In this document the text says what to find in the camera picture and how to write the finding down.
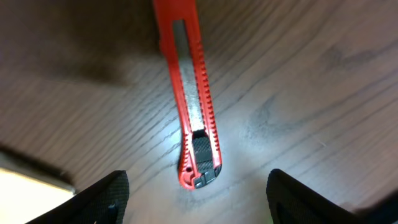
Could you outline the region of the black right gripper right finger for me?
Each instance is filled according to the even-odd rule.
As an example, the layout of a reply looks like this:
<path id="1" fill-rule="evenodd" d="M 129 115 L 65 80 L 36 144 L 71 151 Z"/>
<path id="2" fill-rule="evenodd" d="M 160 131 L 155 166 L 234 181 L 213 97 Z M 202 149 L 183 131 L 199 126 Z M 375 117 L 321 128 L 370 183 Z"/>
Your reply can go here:
<path id="1" fill-rule="evenodd" d="M 266 187 L 272 221 L 290 223 L 397 223 L 397 192 L 372 207 L 351 213 L 280 169 L 271 170 Z"/>

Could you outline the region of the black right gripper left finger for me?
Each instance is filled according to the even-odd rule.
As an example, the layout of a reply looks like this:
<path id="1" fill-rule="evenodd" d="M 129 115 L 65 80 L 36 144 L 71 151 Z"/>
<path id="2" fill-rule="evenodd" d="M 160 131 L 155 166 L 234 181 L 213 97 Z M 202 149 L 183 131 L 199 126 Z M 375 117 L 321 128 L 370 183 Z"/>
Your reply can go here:
<path id="1" fill-rule="evenodd" d="M 129 200 L 129 181 L 116 170 L 30 224 L 122 224 Z"/>

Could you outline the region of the red utility knife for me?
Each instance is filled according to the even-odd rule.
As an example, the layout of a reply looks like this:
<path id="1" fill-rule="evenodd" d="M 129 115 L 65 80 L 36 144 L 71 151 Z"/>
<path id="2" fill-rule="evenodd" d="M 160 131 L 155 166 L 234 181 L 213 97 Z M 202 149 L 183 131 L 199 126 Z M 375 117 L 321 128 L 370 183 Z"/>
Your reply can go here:
<path id="1" fill-rule="evenodd" d="M 182 130 L 180 185 L 188 190 L 213 182 L 221 149 L 195 0 L 154 0 L 159 44 L 166 58 Z"/>

